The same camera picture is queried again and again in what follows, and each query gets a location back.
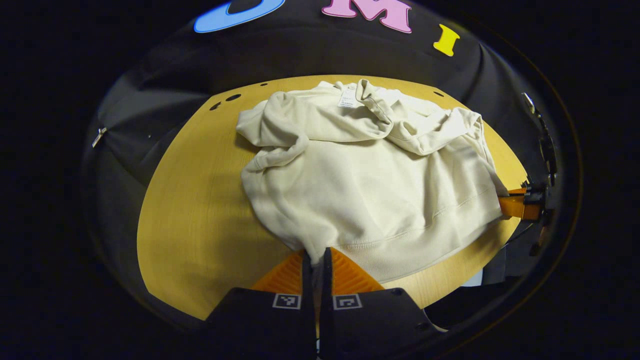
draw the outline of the cream sweatshirt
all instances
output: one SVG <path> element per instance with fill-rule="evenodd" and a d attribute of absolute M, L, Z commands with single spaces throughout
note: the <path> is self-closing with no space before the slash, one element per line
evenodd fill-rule
<path fill-rule="evenodd" d="M 258 219 L 312 264 L 331 246 L 387 282 L 452 256 L 502 216 L 508 193 L 483 126 L 478 113 L 366 79 L 322 81 L 240 113 L 237 131 L 261 147 L 242 182 Z"/>

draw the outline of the orange gripper pad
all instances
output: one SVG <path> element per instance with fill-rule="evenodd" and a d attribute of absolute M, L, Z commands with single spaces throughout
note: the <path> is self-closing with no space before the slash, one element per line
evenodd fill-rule
<path fill-rule="evenodd" d="M 331 248 L 333 269 L 332 295 L 347 295 L 384 290 L 382 285 L 362 270 L 347 255 Z"/>
<path fill-rule="evenodd" d="M 251 289 L 302 295 L 302 256 L 304 250 L 291 254 L 256 282 Z"/>
<path fill-rule="evenodd" d="M 527 192 L 526 188 L 509 190 L 509 193 Z M 498 197 L 502 213 L 509 217 L 518 217 L 522 220 L 537 220 L 540 217 L 539 204 L 524 204 L 524 196 L 501 196 Z"/>

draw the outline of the round wooden tabletop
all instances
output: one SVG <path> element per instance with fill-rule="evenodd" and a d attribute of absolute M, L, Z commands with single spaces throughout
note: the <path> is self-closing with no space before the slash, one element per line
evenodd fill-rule
<path fill-rule="evenodd" d="M 212 96 L 167 149 L 142 205 L 138 261 L 153 296 L 205 320 L 229 289 L 250 288 L 292 252 L 262 227 L 244 194 L 240 172 L 258 148 L 236 133 L 238 114 L 276 91 L 305 90 L 320 81 L 356 83 L 362 78 L 441 108 L 465 107 L 437 88 L 356 75 L 278 79 Z M 491 127 L 485 126 L 484 135 L 498 176 L 508 189 L 519 188 L 527 177 L 524 167 Z M 428 306 L 478 273 L 519 221 L 499 221 L 445 261 L 383 286 L 404 288 L 420 307 Z"/>

